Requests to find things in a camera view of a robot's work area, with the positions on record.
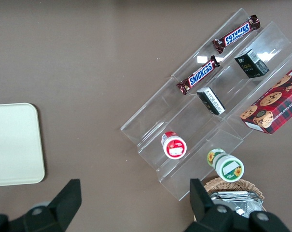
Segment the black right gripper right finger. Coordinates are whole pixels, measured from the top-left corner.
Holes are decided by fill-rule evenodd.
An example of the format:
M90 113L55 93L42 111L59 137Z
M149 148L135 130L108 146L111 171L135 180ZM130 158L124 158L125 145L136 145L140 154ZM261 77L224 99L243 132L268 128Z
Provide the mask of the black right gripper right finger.
M229 207L214 204L199 179L190 180L190 204L196 221L188 232L250 232L249 220Z

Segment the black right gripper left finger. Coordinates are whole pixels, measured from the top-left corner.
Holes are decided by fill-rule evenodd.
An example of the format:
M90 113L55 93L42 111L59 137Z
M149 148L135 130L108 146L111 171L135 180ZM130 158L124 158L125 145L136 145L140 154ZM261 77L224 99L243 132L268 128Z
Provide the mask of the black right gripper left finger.
M10 222L12 232L64 232L82 203L80 179L70 180L47 205L30 209Z

